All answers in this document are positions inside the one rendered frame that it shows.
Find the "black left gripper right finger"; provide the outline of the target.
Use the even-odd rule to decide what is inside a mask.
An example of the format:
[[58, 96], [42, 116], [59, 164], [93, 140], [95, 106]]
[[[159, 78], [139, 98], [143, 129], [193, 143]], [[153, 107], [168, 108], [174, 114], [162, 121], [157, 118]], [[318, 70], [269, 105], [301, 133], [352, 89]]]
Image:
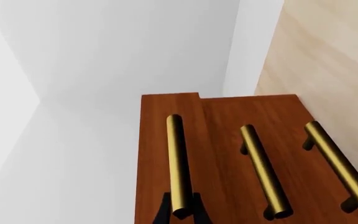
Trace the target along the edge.
[[194, 224], [212, 224], [198, 192], [193, 193], [193, 220]]

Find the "red-brown wooden cabinet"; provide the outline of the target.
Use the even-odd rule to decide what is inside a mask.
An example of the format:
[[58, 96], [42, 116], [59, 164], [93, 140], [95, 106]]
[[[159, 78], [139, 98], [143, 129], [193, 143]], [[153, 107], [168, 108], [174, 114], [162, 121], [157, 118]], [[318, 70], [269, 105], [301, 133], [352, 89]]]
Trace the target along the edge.
[[[183, 119], [191, 184], [213, 224], [358, 224], [345, 213], [348, 193], [324, 157], [302, 148], [313, 120], [296, 95], [200, 98], [197, 93], [144, 95], [135, 197], [135, 224], [152, 224], [170, 190], [166, 119]], [[241, 126], [252, 124], [294, 214], [268, 221], [267, 201], [249, 156], [241, 154]]]

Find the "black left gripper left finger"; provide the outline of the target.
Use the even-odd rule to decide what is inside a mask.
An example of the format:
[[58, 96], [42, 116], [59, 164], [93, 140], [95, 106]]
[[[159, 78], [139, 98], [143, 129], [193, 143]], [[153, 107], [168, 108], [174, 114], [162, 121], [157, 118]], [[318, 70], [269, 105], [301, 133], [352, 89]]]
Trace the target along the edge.
[[170, 224], [170, 216], [171, 216], [171, 194], [170, 192], [165, 192], [163, 194], [160, 207], [152, 224]]

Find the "red-brown wooden drawer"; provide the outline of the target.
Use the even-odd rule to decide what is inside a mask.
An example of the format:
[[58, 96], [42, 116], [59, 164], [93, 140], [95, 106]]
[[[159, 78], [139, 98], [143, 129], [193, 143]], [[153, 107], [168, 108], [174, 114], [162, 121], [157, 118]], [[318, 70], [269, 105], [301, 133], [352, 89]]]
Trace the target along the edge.
[[263, 216], [267, 208], [264, 192], [250, 156], [240, 152], [240, 128], [258, 124], [253, 97], [214, 98], [203, 102], [226, 197], [228, 215], [225, 224], [300, 224], [292, 217], [294, 210], [291, 216], [283, 219], [268, 221]]
[[258, 124], [275, 172], [300, 224], [358, 224], [358, 210], [346, 214], [340, 204], [349, 196], [317, 149], [302, 148], [304, 126], [312, 121], [296, 95], [252, 98]]
[[201, 194], [213, 224], [227, 220], [226, 197], [198, 93], [144, 95], [141, 99], [135, 224], [152, 224], [164, 192], [170, 190], [166, 119], [183, 119], [194, 192]]

